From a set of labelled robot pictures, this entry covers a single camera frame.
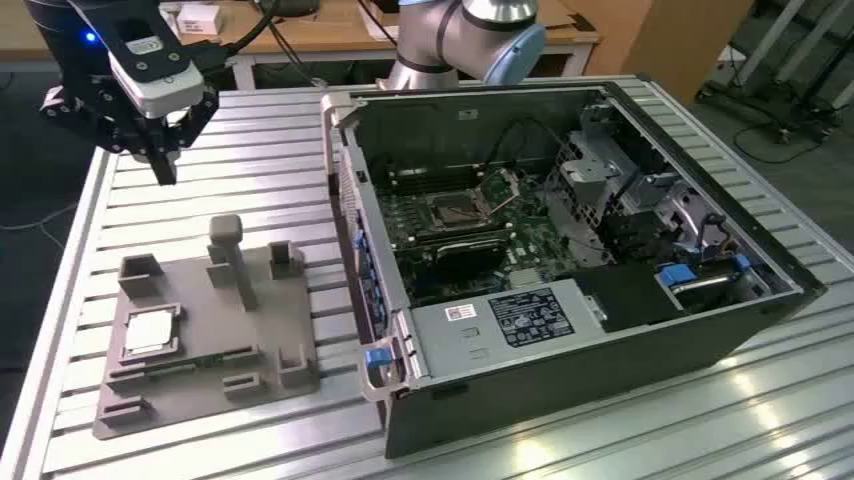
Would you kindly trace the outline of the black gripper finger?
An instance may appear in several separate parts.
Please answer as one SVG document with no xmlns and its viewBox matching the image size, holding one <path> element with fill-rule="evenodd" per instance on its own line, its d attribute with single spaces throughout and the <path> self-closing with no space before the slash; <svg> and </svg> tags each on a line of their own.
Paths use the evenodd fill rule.
<svg viewBox="0 0 854 480">
<path fill-rule="evenodd" d="M 143 116 L 117 81 L 66 79 L 49 90 L 41 114 L 106 151 L 130 152 L 166 184 L 165 123 Z"/>
<path fill-rule="evenodd" d="M 191 106 L 185 116 L 171 125 L 166 125 L 165 147 L 159 163 L 159 184 L 175 185 L 177 166 L 181 150 L 190 147 L 219 109 L 219 93 L 205 91 L 202 101 Z"/>
</svg>

